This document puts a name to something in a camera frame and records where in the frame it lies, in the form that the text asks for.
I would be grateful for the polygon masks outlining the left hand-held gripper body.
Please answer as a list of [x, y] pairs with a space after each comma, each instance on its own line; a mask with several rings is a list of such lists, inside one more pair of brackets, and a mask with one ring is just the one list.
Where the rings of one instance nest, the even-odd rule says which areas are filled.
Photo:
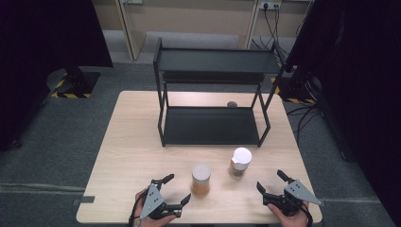
[[139, 218], [141, 220], [145, 218], [158, 220], [168, 216], [179, 218], [182, 208], [180, 204], [167, 205], [158, 186], [152, 183], [146, 193], [145, 202]]

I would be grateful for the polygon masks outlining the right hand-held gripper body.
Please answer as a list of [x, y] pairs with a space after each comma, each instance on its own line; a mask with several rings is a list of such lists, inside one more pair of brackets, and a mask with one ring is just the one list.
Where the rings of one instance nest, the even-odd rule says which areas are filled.
[[273, 195], [262, 188], [262, 203], [274, 204], [283, 215], [293, 217], [301, 211], [305, 201], [322, 206], [323, 203], [311, 193], [300, 180], [286, 180], [282, 195]]

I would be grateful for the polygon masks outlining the orange powder spice jar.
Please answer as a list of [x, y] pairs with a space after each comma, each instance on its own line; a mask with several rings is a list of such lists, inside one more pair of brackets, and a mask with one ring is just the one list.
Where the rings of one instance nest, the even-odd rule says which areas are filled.
[[211, 169], [207, 165], [196, 165], [192, 169], [191, 191], [196, 196], [205, 196], [209, 190], [209, 180], [211, 177]]

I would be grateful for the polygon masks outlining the brown powder jar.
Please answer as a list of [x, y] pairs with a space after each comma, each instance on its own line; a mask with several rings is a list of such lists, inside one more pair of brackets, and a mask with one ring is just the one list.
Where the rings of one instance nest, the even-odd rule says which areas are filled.
[[242, 178], [252, 159], [253, 155], [247, 148], [236, 148], [228, 168], [230, 176], [235, 179]]

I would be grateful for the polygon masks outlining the black metal two-tier rack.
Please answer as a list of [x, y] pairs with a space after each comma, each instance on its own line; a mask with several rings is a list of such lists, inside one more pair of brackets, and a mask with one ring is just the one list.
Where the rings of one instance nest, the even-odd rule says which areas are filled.
[[[266, 75], [279, 76], [287, 66], [284, 55], [272, 50], [203, 49], [165, 47], [156, 43], [153, 70], [160, 113], [161, 143], [170, 145], [256, 145], [260, 147], [270, 131], [268, 107], [273, 94], [262, 97]], [[266, 128], [256, 126], [254, 105], [172, 106], [167, 85], [236, 84], [256, 87], [253, 103], [261, 105]]]

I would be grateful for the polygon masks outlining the person's left hand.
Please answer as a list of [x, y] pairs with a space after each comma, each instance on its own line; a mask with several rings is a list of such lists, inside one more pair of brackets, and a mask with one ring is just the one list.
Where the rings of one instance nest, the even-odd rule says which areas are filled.
[[140, 215], [143, 210], [143, 200], [145, 197], [144, 194], [146, 191], [146, 189], [143, 189], [135, 195], [134, 213], [132, 214], [131, 227], [164, 227], [176, 218], [174, 215], [170, 215], [160, 219], [152, 219], [149, 217], [140, 219]]

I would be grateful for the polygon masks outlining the person's right hand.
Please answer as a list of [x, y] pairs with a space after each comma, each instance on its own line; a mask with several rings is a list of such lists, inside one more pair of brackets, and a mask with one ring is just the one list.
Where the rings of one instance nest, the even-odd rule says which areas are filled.
[[280, 209], [272, 203], [268, 204], [268, 208], [278, 218], [282, 227], [308, 227], [309, 217], [303, 211], [300, 211], [298, 214], [292, 217], [288, 217], [285, 216]]

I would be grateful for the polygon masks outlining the grey floor tape strip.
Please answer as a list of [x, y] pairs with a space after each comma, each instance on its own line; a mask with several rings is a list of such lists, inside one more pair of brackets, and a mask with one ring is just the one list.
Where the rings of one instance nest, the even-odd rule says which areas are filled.
[[95, 196], [82, 196], [78, 199], [74, 199], [72, 204], [78, 206], [82, 203], [93, 203], [95, 201]]

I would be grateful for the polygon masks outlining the striped-edge black stand base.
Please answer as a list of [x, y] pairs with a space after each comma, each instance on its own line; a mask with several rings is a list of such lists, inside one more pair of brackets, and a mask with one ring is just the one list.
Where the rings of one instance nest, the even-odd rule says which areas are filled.
[[271, 81], [272, 93], [278, 95], [284, 102], [315, 104], [316, 99], [306, 89], [304, 84], [292, 86], [292, 72], [281, 70], [279, 76], [273, 77]]
[[82, 72], [78, 67], [68, 67], [51, 96], [89, 98], [99, 76], [98, 72]]

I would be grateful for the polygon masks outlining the dark curtain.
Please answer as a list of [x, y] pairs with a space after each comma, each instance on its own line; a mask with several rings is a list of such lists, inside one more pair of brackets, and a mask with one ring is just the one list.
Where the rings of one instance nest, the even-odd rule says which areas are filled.
[[288, 56], [317, 78], [344, 151], [401, 227], [401, 0], [314, 0]]
[[93, 0], [0, 0], [0, 152], [24, 131], [50, 74], [112, 65]]

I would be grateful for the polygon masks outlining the beige wooden panel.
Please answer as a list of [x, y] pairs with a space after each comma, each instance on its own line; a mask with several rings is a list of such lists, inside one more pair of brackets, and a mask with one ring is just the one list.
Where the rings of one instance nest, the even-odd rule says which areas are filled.
[[130, 58], [136, 61], [141, 53], [147, 34], [135, 27], [133, 14], [130, 8], [134, 6], [133, 0], [114, 0], [122, 26]]

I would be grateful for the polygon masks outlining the white wall power outlet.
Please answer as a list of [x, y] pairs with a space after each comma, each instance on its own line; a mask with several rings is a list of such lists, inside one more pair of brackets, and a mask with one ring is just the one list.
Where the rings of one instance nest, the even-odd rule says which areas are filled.
[[262, 10], [279, 10], [282, 0], [260, 0], [259, 8]]

